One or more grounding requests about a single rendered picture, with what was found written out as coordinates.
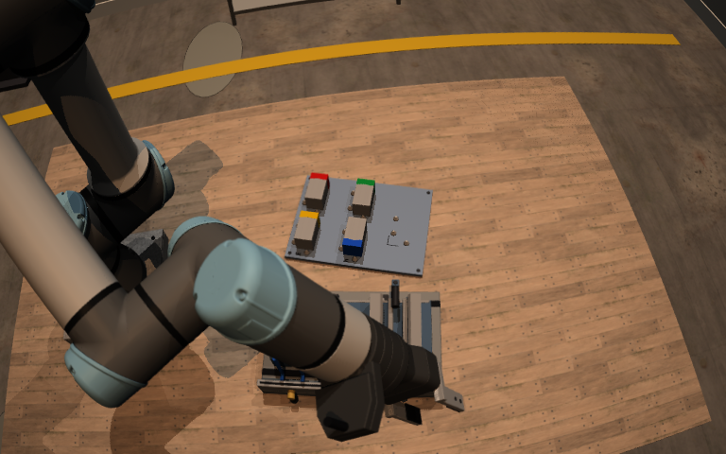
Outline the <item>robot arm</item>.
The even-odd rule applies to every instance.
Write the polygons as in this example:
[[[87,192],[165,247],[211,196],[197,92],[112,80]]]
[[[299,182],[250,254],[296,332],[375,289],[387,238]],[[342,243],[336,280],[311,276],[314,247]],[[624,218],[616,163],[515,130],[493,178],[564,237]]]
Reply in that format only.
[[[0,74],[33,81],[88,167],[84,189],[55,196],[0,114],[0,243],[73,341],[68,371],[118,408],[209,326],[297,369],[322,364],[344,332],[342,302],[232,225],[188,219],[148,277],[121,244],[175,185],[160,152],[130,136],[98,72],[86,45],[94,7],[0,0]]]

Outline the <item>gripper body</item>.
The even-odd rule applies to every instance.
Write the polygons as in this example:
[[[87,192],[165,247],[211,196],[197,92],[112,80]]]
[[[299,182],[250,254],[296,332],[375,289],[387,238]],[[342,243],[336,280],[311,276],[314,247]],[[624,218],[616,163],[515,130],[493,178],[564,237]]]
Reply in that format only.
[[[433,353],[338,299],[346,317],[338,350],[316,369],[293,368],[321,379],[318,419],[327,438],[344,442],[377,433],[385,404],[435,391],[441,378]]]

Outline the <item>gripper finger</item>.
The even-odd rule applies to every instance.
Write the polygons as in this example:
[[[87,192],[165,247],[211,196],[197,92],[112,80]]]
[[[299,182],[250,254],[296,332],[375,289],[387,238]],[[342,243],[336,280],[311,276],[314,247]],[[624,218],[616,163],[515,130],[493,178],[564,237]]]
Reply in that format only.
[[[444,406],[446,406],[446,408],[457,411],[457,412],[465,411],[462,394],[457,393],[444,386],[442,368],[441,368],[441,363],[439,361],[438,361],[438,366],[439,366],[441,384],[435,391],[433,391],[435,402],[441,403]],[[447,395],[447,397],[446,397],[446,395]]]
[[[397,402],[391,405],[385,404],[385,415],[387,418],[393,417],[415,426],[422,425],[420,409],[408,403]]]

